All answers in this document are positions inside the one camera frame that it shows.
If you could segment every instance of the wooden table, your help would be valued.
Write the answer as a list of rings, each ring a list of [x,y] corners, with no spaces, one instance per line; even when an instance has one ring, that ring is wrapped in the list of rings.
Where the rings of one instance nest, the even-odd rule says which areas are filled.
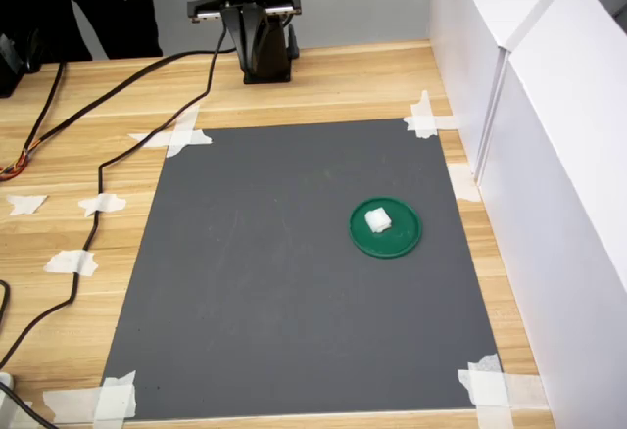
[[[43,130],[73,114],[150,63],[149,59],[70,64]],[[133,144],[202,92],[209,57],[189,57],[146,76],[42,145],[27,171],[0,184],[0,276],[13,287],[0,354],[43,310],[64,300],[68,274],[43,266],[61,250],[78,250],[91,228],[78,201],[96,196],[97,166]],[[56,66],[24,78],[0,100],[0,161],[19,153],[48,94]],[[287,85],[244,86],[235,56],[217,60],[214,89],[197,128],[398,119],[428,90],[436,116],[451,114],[429,42],[401,42],[304,51]],[[447,163],[466,157],[456,131],[440,132]],[[126,198],[103,214],[92,251],[99,268],[80,281],[75,303],[42,321],[4,369],[17,392],[49,418],[42,392],[97,387],[112,343],[166,149],[142,149],[107,169],[105,189]],[[32,215],[9,216],[7,195],[48,195]],[[458,201],[463,226],[499,352],[507,373],[537,374],[516,302],[482,203]],[[320,417],[265,417],[126,425],[142,427],[475,428],[474,410]],[[516,427],[554,427],[548,411],[517,412]]]

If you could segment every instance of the black cable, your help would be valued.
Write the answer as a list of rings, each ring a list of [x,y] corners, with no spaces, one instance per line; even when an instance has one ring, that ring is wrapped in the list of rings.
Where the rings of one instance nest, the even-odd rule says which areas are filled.
[[[0,326],[2,326],[2,318],[4,317],[4,312],[7,309],[7,305],[9,304],[9,298],[11,297],[11,286],[5,280],[0,279],[0,285],[4,287],[4,295],[2,296],[2,305],[0,305]]]
[[[43,109],[41,110],[41,113],[39,113],[39,117],[37,118],[37,121],[32,127],[32,130],[30,131],[30,134],[28,135],[28,138],[26,139],[26,142],[24,143],[24,149],[26,151],[28,150],[28,147],[30,147],[32,140],[35,138],[35,135],[37,134],[37,131],[39,130],[39,126],[43,122],[43,119],[46,117],[46,114],[48,114],[48,109],[50,109],[50,105],[52,104],[52,101],[55,99],[55,95],[57,93],[57,89],[59,88],[59,83],[61,82],[61,76],[63,75],[63,71],[65,67],[66,67],[66,63],[63,60],[59,62],[57,75],[55,76],[54,83],[52,83],[52,88],[50,88],[50,93],[48,93],[48,99],[46,100],[46,104],[44,104]]]
[[[104,186],[105,186],[104,169],[106,167],[108,167],[110,165],[113,165],[113,164],[123,160],[127,156],[129,156],[132,153],[134,153],[137,150],[139,150],[146,143],[148,143],[155,135],[157,135],[159,132],[161,132],[161,131],[165,130],[166,128],[168,128],[188,108],[190,108],[191,106],[196,104],[198,101],[200,101],[201,99],[203,99],[203,98],[205,98],[206,96],[209,95],[209,93],[211,92],[212,83],[213,83],[213,80],[214,80],[214,70],[216,69],[217,56],[220,54],[220,48],[222,47],[222,42],[224,41],[224,37],[225,36],[226,36],[226,29],[224,28],[222,30],[222,34],[220,35],[219,41],[217,42],[216,50],[212,52],[213,53],[213,57],[212,57],[212,62],[211,62],[210,68],[209,68],[209,77],[208,77],[208,80],[207,80],[207,87],[206,87],[205,91],[203,91],[201,94],[199,94],[198,96],[196,96],[192,100],[188,101],[185,105],[183,105],[183,107],[181,107],[178,111],[176,111],[173,116],[171,116],[168,120],[166,120],[166,122],[164,122],[159,127],[157,127],[152,132],[150,132],[144,139],[140,140],[135,145],[130,147],[128,150],[120,153],[116,157],[113,157],[110,160],[107,160],[107,161],[103,162],[102,164],[100,164],[98,166],[98,194],[103,194],[104,193]],[[93,243],[93,240],[94,240],[94,238],[96,236],[96,232],[98,231],[98,225],[99,224],[100,224],[100,211],[96,211],[94,213],[94,221],[93,221],[93,224],[92,224],[92,227],[91,227],[91,231],[89,232],[89,236],[87,237],[87,240],[85,241],[85,244],[84,244],[84,246],[82,248],[84,251],[89,251],[89,248],[91,247],[91,244]],[[76,298],[76,293],[78,291],[78,279],[79,279],[79,277],[80,276],[79,276],[78,272],[74,272],[73,273],[72,290],[70,292],[70,296],[66,300],[64,300],[63,302],[61,302],[61,303],[55,305],[54,307],[46,310],[44,313],[42,313],[41,315],[36,317],[33,321],[31,321],[28,324],[28,326],[20,334],[20,336],[18,337],[16,342],[13,344],[13,346],[11,346],[9,351],[6,353],[6,355],[4,356],[2,361],[0,362],[0,369],[2,369],[7,364],[7,362],[13,356],[14,352],[16,351],[18,346],[22,343],[22,341],[24,340],[26,335],[30,332],[30,330],[32,330],[32,328],[39,321],[41,321],[43,318],[45,318],[49,314],[55,312],[56,310],[62,309],[63,307],[71,304],[74,301],[74,299]],[[5,296],[3,298],[3,301],[2,301],[2,305],[0,306],[0,323],[1,323],[2,322],[1,318],[4,315],[4,311],[6,309],[8,301],[9,301],[10,287],[9,287],[9,284],[6,283],[5,281],[0,281],[0,284],[2,284],[5,287],[5,291],[6,291],[5,292]],[[0,382],[0,390],[2,390],[4,393],[6,393],[9,396],[9,398],[11,398],[21,409],[23,409],[26,412],[26,414],[28,414],[31,418],[33,418],[39,424],[44,426],[46,429],[58,429],[55,425],[53,425],[50,422],[46,421],[41,416],[39,416],[36,412],[34,412],[32,409],[30,409],[24,403],[24,401],[22,399],[20,399],[20,397],[18,397],[9,387],[4,385],[2,382]]]
[[[221,54],[228,54],[228,53],[231,53],[231,52],[234,52],[234,51],[235,51],[235,49],[227,49],[227,50],[220,51],[220,53]],[[57,133],[61,132],[62,130],[65,130],[70,125],[72,125],[74,122],[76,122],[77,120],[82,118],[85,114],[87,114],[88,112],[94,110],[95,108],[100,106],[102,103],[108,101],[113,96],[115,96],[116,94],[120,93],[122,90],[124,90],[125,88],[127,88],[128,86],[133,84],[138,79],[143,78],[144,76],[146,76],[148,73],[154,72],[155,70],[160,69],[161,67],[164,67],[167,64],[170,64],[170,63],[172,63],[172,62],[174,62],[176,60],[182,59],[183,57],[188,57],[190,55],[204,55],[204,54],[213,54],[213,53],[214,53],[213,50],[192,50],[192,51],[188,51],[188,52],[180,52],[178,54],[173,54],[173,55],[170,55],[168,57],[163,57],[162,59],[158,60],[157,62],[154,62],[154,63],[150,64],[148,67],[144,67],[143,69],[137,71],[132,76],[127,78],[125,81],[123,81],[122,83],[117,85],[115,88],[111,89],[110,91],[108,91],[106,94],[102,95],[101,97],[99,97],[95,101],[92,101],[87,106],[85,106],[84,108],[82,108],[81,110],[76,112],[74,115],[70,116],[69,118],[67,118],[66,120],[61,122],[59,125],[57,125],[53,129],[49,130],[45,134],[43,134],[41,136],[41,141],[44,142],[48,138],[56,135]]]
[[[46,429],[59,429],[53,423],[46,421],[43,417],[32,410],[13,390],[7,387],[4,383],[0,382],[0,390],[7,394],[7,396],[15,402],[20,409],[34,419],[38,424],[42,425]]]

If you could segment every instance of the electrical wire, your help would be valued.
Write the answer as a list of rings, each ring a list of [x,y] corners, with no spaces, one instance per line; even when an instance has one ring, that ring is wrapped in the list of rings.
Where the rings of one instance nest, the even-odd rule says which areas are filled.
[[[233,48],[233,49],[221,50],[220,53],[228,54],[234,51],[235,49]],[[191,55],[203,55],[203,54],[213,54],[213,53],[214,51],[212,50],[193,50],[193,51],[188,51],[188,52],[180,52],[178,54],[173,54],[168,57],[164,57],[158,60],[157,62],[154,62],[150,64],[149,66],[144,67],[143,69],[137,71],[135,74],[127,78],[125,81],[123,81],[122,83],[120,83],[119,85],[117,85],[116,87],[114,87],[113,89],[111,89],[110,91],[102,95],[101,97],[89,103],[87,106],[85,106],[84,108],[82,108],[81,110],[79,110],[78,112],[76,112],[75,114],[67,118],[66,120],[64,120],[62,123],[52,128],[48,132],[44,133],[39,139],[33,141],[37,131],[39,130],[39,126],[41,125],[44,117],[46,116],[48,112],[48,109],[50,108],[50,105],[52,104],[52,101],[54,100],[57,89],[59,88],[59,84],[61,82],[61,76],[66,66],[65,63],[60,63],[59,69],[57,70],[57,76],[55,77],[55,82],[52,85],[52,88],[50,90],[50,94],[48,95],[48,99],[46,101],[44,109],[42,110],[41,114],[37,118],[37,122],[33,126],[30,132],[30,135],[26,139],[26,143],[24,144],[24,147],[22,149],[22,152],[20,153],[20,156],[7,167],[0,168],[0,182],[8,181],[18,176],[19,174],[21,174],[28,166],[28,163],[30,162],[30,158],[32,156],[32,152],[39,146],[39,144],[41,144],[42,142],[45,142],[49,138],[65,130],[70,125],[75,123],[77,120],[82,118],[85,114],[89,113],[90,111],[94,110],[95,108],[103,104],[104,102],[108,101],[109,99],[111,99],[112,97],[114,97],[115,95],[123,91],[125,88],[133,84],[138,79],[141,79],[147,74],[154,72],[155,70],[160,69],[161,67],[164,67],[165,65],[175,62],[177,60],[180,60],[184,57],[188,57]]]
[[[207,80],[207,87],[206,87],[205,91],[203,91],[201,94],[199,94],[195,98],[193,98],[190,101],[188,101],[187,103],[185,103],[185,105],[183,105],[178,111],[176,111],[168,120],[166,120],[159,127],[155,128],[144,139],[142,139],[139,142],[137,142],[135,145],[130,147],[128,150],[120,153],[119,155],[117,155],[116,157],[111,158],[110,160],[107,160],[107,161],[103,162],[102,164],[100,164],[98,166],[98,194],[99,195],[103,194],[104,190],[105,190],[104,170],[105,170],[106,167],[108,167],[110,165],[113,165],[113,164],[123,160],[124,158],[128,157],[132,153],[134,153],[137,150],[139,150],[146,143],[148,143],[155,135],[157,135],[159,132],[161,132],[161,131],[165,130],[166,128],[168,128],[188,108],[190,108],[191,106],[196,104],[198,101],[200,101],[201,99],[203,99],[203,98],[205,98],[206,96],[209,95],[209,93],[211,92],[212,84],[213,84],[213,80],[214,80],[214,70],[216,68],[217,56],[220,54],[220,49],[222,47],[222,43],[224,41],[224,37],[225,36],[226,36],[226,29],[224,28],[222,30],[222,34],[220,35],[219,41],[217,42],[216,50],[215,51],[203,51],[202,52],[202,53],[212,53],[213,54],[211,65],[210,65],[210,68],[209,68],[209,76],[208,76],[208,80]],[[96,236],[96,232],[98,231],[99,224],[100,224],[100,211],[96,211],[94,213],[94,219],[93,219],[91,230],[89,232],[89,236],[87,237],[87,240],[85,241],[85,244],[83,245],[83,248],[82,248],[84,251],[89,251],[89,249],[91,248],[93,240],[94,240],[94,238]],[[44,319],[49,314],[54,313],[55,311],[57,311],[59,309],[62,309],[63,307],[65,307],[67,305],[70,305],[74,301],[74,299],[76,298],[76,293],[78,291],[78,280],[79,280],[80,276],[79,276],[78,272],[74,272],[72,276],[73,276],[73,278],[72,278],[72,290],[70,292],[70,296],[66,300],[62,301],[61,303],[55,305],[54,307],[46,310],[45,312],[43,312],[42,314],[37,316],[33,321],[31,321],[28,324],[28,326],[24,329],[24,331],[22,331],[20,336],[18,336],[18,339],[15,341],[15,343],[11,346],[11,348],[9,348],[9,351],[5,354],[5,356],[3,357],[2,361],[0,361],[0,369],[4,368],[4,366],[7,364],[9,359],[13,356],[13,354],[15,353],[15,351],[17,350],[19,345],[22,343],[22,341],[26,337],[26,335],[32,330],[32,328],[34,326],[36,326],[36,324],[39,321]],[[5,288],[5,295],[4,295],[4,298],[3,298],[3,301],[2,301],[2,305],[0,306],[0,324],[1,324],[2,323],[2,317],[4,315],[5,309],[6,309],[7,305],[8,305],[8,303],[9,303],[9,296],[10,296],[11,288],[9,287],[9,284],[7,282],[5,282],[5,281],[0,281],[0,284]],[[6,393],[7,396],[9,398],[11,398],[11,400],[13,400],[20,408],[22,408],[30,417],[32,417],[39,424],[41,424],[45,428],[56,429],[56,426],[54,426],[53,424],[45,421],[45,419],[43,419],[36,412],[34,412],[32,409],[30,409],[24,403],[24,401],[20,399],[20,397],[18,397],[13,391],[11,391],[11,389],[9,389],[9,387],[7,387],[6,385],[2,384],[1,382],[0,382],[0,390],[2,390],[4,393]]]
[[[61,78],[63,76],[64,69],[66,67],[66,63],[61,61],[59,63],[59,68],[57,69],[57,74],[55,76],[55,80],[52,83],[52,88],[50,88],[50,93],[48,94],[48,99],[46,100],[46,104],[44,104],[41,113],[39,113],[39,117],[35,122],[32,130],[30,131],[30,135],[26,139],[24,143],[24,147],[22,148],[22,152],[17,160],[12,162],[7,167],[0,167],[0,182],[8,181],[9,179],[13,179],[18,176],[22,171],[26,169],[28,165],[28,152],[30,151],[30,145],[32,143],[32,139],[35,137],[37,130],[41,126],[46,114],[48,114],[48,110],[52,105],[52,101],[55,98],[55,94],[57,93],[57,89],[59,88],[59,84],[61,83]]]

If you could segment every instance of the green lid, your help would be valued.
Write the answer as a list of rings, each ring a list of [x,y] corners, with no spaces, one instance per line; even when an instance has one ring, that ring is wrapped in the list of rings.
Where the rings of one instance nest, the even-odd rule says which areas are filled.
[[[392,220],[392,226],[381,233],[373,233],[365,221],[365,214],[382,207]],[[398,258],[409,253],[420,241],[422,222],[405,202],[389,197],[376,197],[362,202],[351,215],[351,239],[367,255],[376,258]]]

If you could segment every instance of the white cube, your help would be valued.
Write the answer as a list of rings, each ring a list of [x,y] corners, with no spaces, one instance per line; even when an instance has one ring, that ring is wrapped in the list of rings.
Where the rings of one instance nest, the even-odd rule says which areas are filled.
[[[392,220],[382,207],[367,212],[365,214],[365,222],[372,230],[372,233],[381,233],[392,226]]]

